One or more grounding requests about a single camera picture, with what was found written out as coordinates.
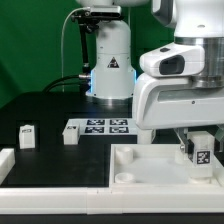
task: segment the green wall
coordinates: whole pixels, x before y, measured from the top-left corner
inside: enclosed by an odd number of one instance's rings
[[[61,30],[68,13],[78,7],[75,0],[0,1],[0,107],[21,93],[42,91],[61,77]],[[172,42],[173,31],[151,16],[149,5],[131,11],[132,64],[141,73],[140,55]],[[94,35],[88,36],[88,45],[93,67]],[[82,64],[77,24],[67,25],[64,52],[65,75],[78,74]]]

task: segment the black tabletop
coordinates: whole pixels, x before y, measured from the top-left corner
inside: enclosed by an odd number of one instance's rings
[[[103,106],[74,93],[27,93],[0,110],[0,150],[16,149],[16,165],[1,187],[107,187],[111,144],[136,144],[135,135],[81,136],[64,146],[70,118],[131,118],[131,105]],[[35,125],[35,149],[20,150],[19,127]],[[174,132],[158,132],[156,142],[177,143]],[[14,215],[0,223],[222,223],[223,214]]]

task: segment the white box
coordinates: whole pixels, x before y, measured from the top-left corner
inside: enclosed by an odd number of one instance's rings
[[[25,125],[20,127],[19,131],[20,149],[35,148],[35,128],[34,125]]]
[[[78,145],[80,138],[80,125],[69,120],[63,131],[64,145]]]

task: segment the black cable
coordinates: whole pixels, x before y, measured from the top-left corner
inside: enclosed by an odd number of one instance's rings
[[[56,79],[55,81],[53,81],[53,82],[51,82],[49,85],[47,85],[44,89],[43,89],[43,92],[47,92],[47,90],[49,89],[49,88],[51,88],[51,86],[53,86],[53,85],[55,85],[55,84],[57,84],[57,83],[59,83],[59,82],[63,82],[63,81],[65,81],[65,80],[69,80],[69,79],[78,79],[79,78],[79,76],[77,76],[77,75],[70,75],[70,76],[65,76],[65,77],[63,77],[63,78],[60,78],[60,79]]]
[[[62,83],[54,84],[51,87],[49,87],[48,89],[46,89],[45,92],[50,92],[50,90],[52,90],[53,88],[58,87],[58,86],[69,86],[69,85],[77,85],[77,86],[79,86],[79,83],[78,82],[73,82],[73,83],[63,83],[62,82]]]

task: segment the tag sticker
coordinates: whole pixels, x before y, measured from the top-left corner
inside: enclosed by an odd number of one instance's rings
[[[76,129],[76,127],[75,127],[75,126],[68,126],[67,129],[69,129],[69,130],[71,130],[71,129]]]
[[[105,125],[105,120],[88,120],[87,125]]]
[[[210,162],[211,162],[211,152],[210,151],[197,152],[197,164],[198,165],[210,164]]]
[[[126,119],[110,120],[110,125],[128,125],[128,121]]]
[[[110,133],[111,134],[128,134],[129,129],[127,127],[116,127],[116,128],[110,127]]]
[[[85,130],[86,134],[100,134],[104,133],[104,127],[87,127]]]
[[[25,129],[25,130],[22,130],[22,133],[30,133],[30,132],[32,132],[31,129]]]
[[[120,68],[115,57],[112,58],[108,68]]]

